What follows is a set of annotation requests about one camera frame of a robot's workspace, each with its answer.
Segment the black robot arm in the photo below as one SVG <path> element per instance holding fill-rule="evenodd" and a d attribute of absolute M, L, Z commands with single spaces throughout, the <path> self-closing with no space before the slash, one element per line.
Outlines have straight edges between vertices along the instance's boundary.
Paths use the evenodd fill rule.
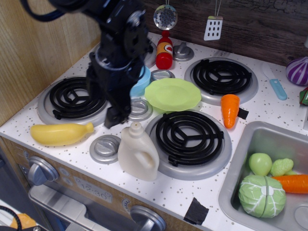
<path fill-rule="evenodd" d="M 34 19 L 49 22 L 66 13 L 83 13 L 101 30 L 97 51 L 90 53 L 87 86 L 92 98 L 106 97 L 104 125 L 111 128 L 127 121 L 131 113 L 130 91 L 139 81 L 144 58 L 150 47 L 145 7 L 140 0 L 51 0 L 54 11 L 34 13 L 28 1 L 21 1 Z"/>

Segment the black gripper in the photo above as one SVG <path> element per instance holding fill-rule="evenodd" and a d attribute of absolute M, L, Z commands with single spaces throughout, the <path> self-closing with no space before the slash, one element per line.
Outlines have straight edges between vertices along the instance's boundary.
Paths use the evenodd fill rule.
<path fill-rule="evenodd" d="M 111 128 L 123 124 L 130 115 L 130 90 L 138 82 L 143 60 L 133 59 L 121 63 L 119 67 L 101 64 L 90 53 L 90 63 L 86 72 L 86 84 L 91 99 L 106 98 L 112 105 L 106 112 L 104 126 Z"/>

